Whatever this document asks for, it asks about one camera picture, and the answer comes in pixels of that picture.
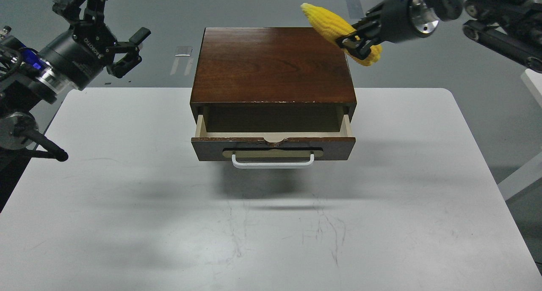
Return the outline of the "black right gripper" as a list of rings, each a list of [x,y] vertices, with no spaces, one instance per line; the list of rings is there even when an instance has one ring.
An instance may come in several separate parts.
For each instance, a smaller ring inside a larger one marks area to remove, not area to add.
[[[352,25],[353,33],[340,36],[335,43],[360,61],[377,61],[382,42],[397,44],[424,38],[412,22],[411,5],[412,0],[383,0]]]

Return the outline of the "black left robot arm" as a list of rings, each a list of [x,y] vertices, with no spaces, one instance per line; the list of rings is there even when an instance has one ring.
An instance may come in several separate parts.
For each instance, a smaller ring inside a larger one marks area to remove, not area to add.
[[[142,62],[141,44],[151,34],[141,27],[120,41],[105,23],[108,0],[55,0],[52,10],[69,28],[42,50],[26,46],[1,28],[1,207],[31,158],[68,160],[68,153],[39,130],[31,110],[54,104],[62,92],[87,88],[104,69],[122,78]]]

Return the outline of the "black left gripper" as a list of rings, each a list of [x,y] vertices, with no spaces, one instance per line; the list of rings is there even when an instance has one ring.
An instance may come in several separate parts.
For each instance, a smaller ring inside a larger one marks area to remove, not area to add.
[[[38,56],[83,90],[106,66],[107,73],[122,78],[142,62],[140,45],[151,34],[141,27],[127,42],[117,41],[105,25],[108,0],[54,0],[53,12],[68,23],[67,31],[49,42]]]

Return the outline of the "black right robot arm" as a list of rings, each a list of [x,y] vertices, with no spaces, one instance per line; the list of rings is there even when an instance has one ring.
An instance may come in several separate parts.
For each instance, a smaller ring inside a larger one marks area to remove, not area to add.
[[[427,38],[440,22],[470,19],[462,26],[470,40],[537,73],[542,69],[541,0],[383,0],[334,42],[355,58],[383,42]]]

